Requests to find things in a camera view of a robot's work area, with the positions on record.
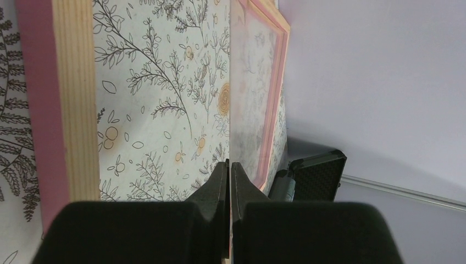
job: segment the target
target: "white wall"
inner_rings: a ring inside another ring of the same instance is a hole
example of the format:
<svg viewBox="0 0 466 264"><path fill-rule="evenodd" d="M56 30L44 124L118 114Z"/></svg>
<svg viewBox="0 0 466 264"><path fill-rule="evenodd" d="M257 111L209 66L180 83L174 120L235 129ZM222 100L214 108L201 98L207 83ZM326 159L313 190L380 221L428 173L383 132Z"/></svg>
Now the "white wall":
<svg viewBox="0 0 466 264"><path fill-rule="evenodd" d="M465 263L465 212L349 183L342 183L335 200L375 206L405 264Z"/></svg>
<svg viewBox="0 0 466 264"><path fill-rule="evenodd" d="M466 201L466 1L281 0L280 11L289 137L341 149L345 174Z"/></svg>

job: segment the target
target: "pink border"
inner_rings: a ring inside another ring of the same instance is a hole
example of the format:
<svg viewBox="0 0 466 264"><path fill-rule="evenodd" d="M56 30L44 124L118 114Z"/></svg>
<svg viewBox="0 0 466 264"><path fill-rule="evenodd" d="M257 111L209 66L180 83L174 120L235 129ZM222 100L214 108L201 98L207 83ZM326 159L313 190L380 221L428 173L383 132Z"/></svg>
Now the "pink border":
<svg viewBox="0 0 466 264"><path fill-rule="evenodd" d="M243 6L246 6L247 0L240 0ZM258 173L257 177L253 180L253 184L260 188L264 187L268 173L269 173L269 166L270 166L270 158L271 158L271 151L273 147L273 138L274 138L274 129L275 129L275 122L276 116L278 113L278 103L280 99L280 92L281 92L281 85L283 82L283 71L285 66L285 58L286 58L286 47L287 47L287 39L288 33L280 26L279 22L274 18L274 16L267 12L264 8L264 5L260 0L250 0L253 4L255 4L259 10L261 10L264 15L273 22L273 24L281 29L282 31L278 33L277 36L277 46L281 47L281 49L275 50L275 60L272 68L272 76L271 76L271 87L269 89L269 97L267 101L267 108L265 112L265 120L264 120L264 132L263 132L263 143L260 150L260 159L258 165ZM246 6L248 13L254 15L259 20L263 21L263 18L259 16L254 11Z"/></svg>
<svg viewBox="0 0 466 264"><path fill-rule="evenodd" d="M44 232L69 203L52 1L16 0Z"/></svg>

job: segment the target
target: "white surface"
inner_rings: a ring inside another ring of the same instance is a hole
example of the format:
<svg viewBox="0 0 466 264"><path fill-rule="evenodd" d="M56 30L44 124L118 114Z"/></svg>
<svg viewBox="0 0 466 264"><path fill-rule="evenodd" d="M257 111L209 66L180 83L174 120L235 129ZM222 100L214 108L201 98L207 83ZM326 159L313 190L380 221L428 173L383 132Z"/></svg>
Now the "white surface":
<svg viewBox="0 0 466 264"><path fill-rule="evenodd" d="M288 0L280 11L292 28L289 137L342 150L347 175L466 201L466 2Z"/></svg>
<svg viewBox="0 0 466 264"><path fill-rule="evenodd" d="M385 217L405 264L463 264L466 213L342 183L336 201L375 206Z"/></svg>

